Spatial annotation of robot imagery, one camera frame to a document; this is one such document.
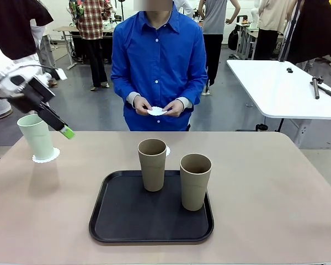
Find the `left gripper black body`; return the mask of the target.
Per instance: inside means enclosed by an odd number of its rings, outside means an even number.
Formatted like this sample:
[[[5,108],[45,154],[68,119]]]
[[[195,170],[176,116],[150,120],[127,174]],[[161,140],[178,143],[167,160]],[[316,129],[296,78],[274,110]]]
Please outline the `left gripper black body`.
[[[52,90],[34,77],[29,82],[22,82],[19,91],[9,97],[9,102],[22,113],[41,113],[50,109],[49,101],[53,97],[55,94]]]

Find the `person's right hand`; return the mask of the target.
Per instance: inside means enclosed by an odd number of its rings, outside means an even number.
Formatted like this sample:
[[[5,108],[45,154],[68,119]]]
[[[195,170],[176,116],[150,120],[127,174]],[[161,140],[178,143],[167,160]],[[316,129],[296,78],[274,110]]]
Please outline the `person's right hand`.
[[[149,104],[149,102],[147,101],[147,99],[142,96],[135,97],[134,107],[135,107],[136,113],[139,115],[143,115],[143,116],[148,115],[149,114],[148,111],[152,110],[152,107]]]

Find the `person's left hand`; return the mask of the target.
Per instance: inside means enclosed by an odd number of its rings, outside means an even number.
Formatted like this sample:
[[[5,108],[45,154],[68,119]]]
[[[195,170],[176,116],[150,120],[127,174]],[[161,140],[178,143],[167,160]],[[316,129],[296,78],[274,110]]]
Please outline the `person's left hand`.
[[[179,117],[183,110],[184,104],[179,99],[173,100],[163,108],[164,115],[172,117]]]

